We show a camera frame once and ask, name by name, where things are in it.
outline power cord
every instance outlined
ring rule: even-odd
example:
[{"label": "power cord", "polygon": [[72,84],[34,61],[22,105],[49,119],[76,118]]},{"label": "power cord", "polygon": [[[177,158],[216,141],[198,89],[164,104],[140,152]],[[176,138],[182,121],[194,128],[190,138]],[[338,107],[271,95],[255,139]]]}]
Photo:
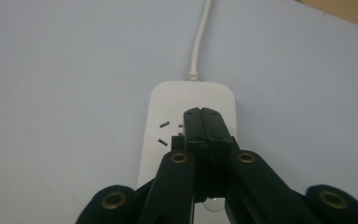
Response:
[{"label": "power cord", "polygon": [[208,15],[211,10],[212,0],[206,0],[202,17],[200,20],[199,30],[197,31],[196,40],[194,41],[193,52],[191,54],[191,69],[187,74],[187,81],[200,81],[200,72],[198,70],[198,59],[200,53],[200,44],[202,40],[202,35],[205,30],[206,21],[208,20]]}]

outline black bracket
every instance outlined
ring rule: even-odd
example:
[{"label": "black bracket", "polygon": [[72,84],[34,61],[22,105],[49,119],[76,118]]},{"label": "black bracket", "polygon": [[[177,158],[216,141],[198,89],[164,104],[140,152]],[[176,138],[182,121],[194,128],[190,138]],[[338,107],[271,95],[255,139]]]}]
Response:
[{"label": "black bracket", "polygon": [[259,155],[240,150],[209,108],[185,112],[184,135],[172,137],[155,179],[137,190],[101,190],[77,224],[189,224],[194,203],[207,198],[226,199],[230,223],[358,224],[351,195],[326,185],[294,192]]}]

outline white desk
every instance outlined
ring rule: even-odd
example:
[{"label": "white desk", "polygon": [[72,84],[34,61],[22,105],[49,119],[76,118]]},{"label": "white desk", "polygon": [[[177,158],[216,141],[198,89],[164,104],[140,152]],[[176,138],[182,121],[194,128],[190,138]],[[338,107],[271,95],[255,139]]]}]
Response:
[{"label": "white desk", "polygon": [[[0,223],[74,223],[136,186],[148,98],[189,68],[203,1],[0,1]],[[358,199],[358,26],[288,0],[216,1],[205,81],[293,189]]]}]

